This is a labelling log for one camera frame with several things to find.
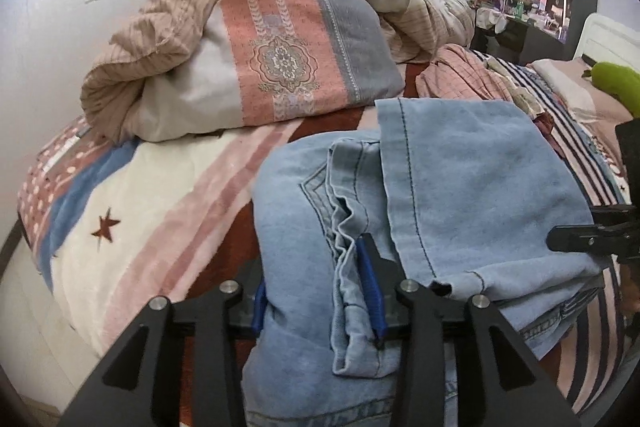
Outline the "light blue denim pants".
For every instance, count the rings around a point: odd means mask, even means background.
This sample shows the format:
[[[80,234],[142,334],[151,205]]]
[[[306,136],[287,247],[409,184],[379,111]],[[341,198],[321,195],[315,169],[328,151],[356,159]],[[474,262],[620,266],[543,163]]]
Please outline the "light blue denim pants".
[[[357,270],[370,235],[405,276],[482,294],[546,355],[602,284],[605,261],[550,251],[587,199],[518,106],[390,98],[374,130],[326,132],[269,154],[253,190],[268,307],[243,369],[252,426],[384,426],[399,343],[378,347]]]

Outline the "pink knit pillow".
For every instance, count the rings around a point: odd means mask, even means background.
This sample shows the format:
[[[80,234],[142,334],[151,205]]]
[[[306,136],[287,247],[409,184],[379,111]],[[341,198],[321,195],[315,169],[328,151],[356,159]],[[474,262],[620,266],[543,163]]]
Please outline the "pink knit pillow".
[[[574,118],[594,135],[617,166],[622,168],[622,152],[615,128],[631,121],[629,110],[581,75],[568,76],[564,101]]]

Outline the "maroon garment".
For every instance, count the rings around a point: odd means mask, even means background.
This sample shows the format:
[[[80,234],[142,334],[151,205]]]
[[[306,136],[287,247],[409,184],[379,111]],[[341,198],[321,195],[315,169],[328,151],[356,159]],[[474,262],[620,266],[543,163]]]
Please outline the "maroon garment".
[[[547,112],[542,112],[533,119],[534,125],[542,134],[544,139],[551,147],[555,147],[555,141],[552,135],[554,128],[554,120]]]

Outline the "green plush toy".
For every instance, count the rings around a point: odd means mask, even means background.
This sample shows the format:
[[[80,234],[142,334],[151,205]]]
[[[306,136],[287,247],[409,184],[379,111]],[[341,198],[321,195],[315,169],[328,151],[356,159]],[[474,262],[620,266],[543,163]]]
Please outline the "green plush toy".
[[[634,69],[609,62],[599,62],[582,73],[594,87],[611,95],[629,110],[634,118],[640,116],[640,76]]]

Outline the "beige plaid garment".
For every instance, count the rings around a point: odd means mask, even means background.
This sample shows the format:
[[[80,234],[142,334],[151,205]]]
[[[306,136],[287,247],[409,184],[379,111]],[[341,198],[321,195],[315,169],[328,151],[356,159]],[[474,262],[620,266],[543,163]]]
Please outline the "beige plaid garment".
[[[485,64],[488,69],[501,77],[514,104],[526,113],[531,120],[535,120],[544,113],[544,109],[536,98],[527,89],[520,86],[510,72],[495,57],[486,58]]]

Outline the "striped plush bed blanket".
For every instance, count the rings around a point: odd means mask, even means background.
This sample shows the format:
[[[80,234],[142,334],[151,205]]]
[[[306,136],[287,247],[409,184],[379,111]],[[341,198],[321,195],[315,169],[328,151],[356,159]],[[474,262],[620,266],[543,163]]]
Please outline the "striped plush bed blanket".
[[[628,184],[594,135],[533,70],[496,58],[554,120],[555,147],[594,205],[626,202]],[[418,96],[425,65],[402,71]],[[165,143],[100,139],[72,121],[36,157],[18,193],[35,265],[72,329],[96,353],[153,296],[201,295],[258,251],[250,189],[277,146],[372,129],[373,107]]]

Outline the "white bed headboard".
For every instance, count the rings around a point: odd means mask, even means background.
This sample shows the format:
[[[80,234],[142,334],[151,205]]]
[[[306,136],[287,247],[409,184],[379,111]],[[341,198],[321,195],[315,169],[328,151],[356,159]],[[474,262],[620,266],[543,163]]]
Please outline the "white bed headboard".
[[[609,17],[590,14],[574,57],[586,56],[591,61],[627,66],[640,72],[640,34]]]

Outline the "dark desk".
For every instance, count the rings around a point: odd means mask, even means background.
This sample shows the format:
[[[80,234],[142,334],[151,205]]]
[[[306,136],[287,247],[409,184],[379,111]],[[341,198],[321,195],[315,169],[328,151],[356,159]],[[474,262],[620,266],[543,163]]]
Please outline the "dark desk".
[[[548,31],[494,9],[475,11],[471,49],[514,64],[526,65],[542,58],[570,60],[577,43],[578,37],[571,31],[565,40],[561,40]]]

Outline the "pink checked garment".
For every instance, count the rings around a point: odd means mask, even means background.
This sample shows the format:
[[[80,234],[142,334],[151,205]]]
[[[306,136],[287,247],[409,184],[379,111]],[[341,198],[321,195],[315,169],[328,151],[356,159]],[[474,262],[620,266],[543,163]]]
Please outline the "pink checked garment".
[[[458,44],[445,44],[437,50],[427,68],[416,77],[416,92],[420,98],[513,101],[501,77]]]

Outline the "patterned pink grey quilt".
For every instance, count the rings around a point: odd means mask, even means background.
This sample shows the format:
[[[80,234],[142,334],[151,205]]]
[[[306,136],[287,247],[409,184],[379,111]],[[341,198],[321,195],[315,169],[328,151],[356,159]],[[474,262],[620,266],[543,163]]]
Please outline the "patterned pink grey quilt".
[[[366,0],[146,0],[80,91],[112,142],[256,127],[401,94]]]

